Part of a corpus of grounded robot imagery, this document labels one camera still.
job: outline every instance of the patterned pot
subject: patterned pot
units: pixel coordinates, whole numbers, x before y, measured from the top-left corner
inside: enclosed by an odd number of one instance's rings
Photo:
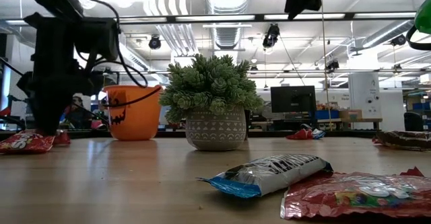
[[[234,107],[219,116],[209,110],[195,108],[187,116],[187,141],[198,150],[235,150],[244,142],[245,134],[243,107]]]

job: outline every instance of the blue wrapper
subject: blue wrapper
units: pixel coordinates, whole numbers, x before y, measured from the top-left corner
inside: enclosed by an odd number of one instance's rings
[[[320,171],[333,171],[320,157],[305,154],[283,154],[256,159],[220,173],[214,178],[198,180],[241,198],[252,198],[287,188]]]

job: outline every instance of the potted plant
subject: potted plant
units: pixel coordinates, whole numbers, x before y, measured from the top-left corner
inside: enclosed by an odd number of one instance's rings
[[[197,54],[191,66],[169,65],[170,85],[160,96],[160,104],[170,106],[166,119],[185,118],[187,141],[199,150],[238,148],[246,136],[244,110],[263,104],[255,82],[246,77],[249,69],[248,61],[234,65],[227,55]]]

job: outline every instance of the blue bin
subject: blue bin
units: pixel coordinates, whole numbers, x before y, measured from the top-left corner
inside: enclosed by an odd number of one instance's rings
[[[316,118],[317,118],[317,120],[329,119],[329,111],[328,110],[316,111]],[[331,111],[331,119],[337,119],[337,118],[339,118],[339,111],[338,110],[332,110]]]
[[[431,110],[430,103],[413,103],[413,110]]]

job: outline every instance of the orange pumpkin bucket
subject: orange pumpkin bucket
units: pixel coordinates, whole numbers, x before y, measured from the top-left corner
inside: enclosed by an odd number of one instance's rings
[[[112,85],[103,89],[109,107],[109,124],[112,137],[123,141],[141,141],[155,137],[159,125],[159,95],[162,89],[150,97],[126,106],[118,106],[139,99],[161,88],[142,88],[131,85]]]

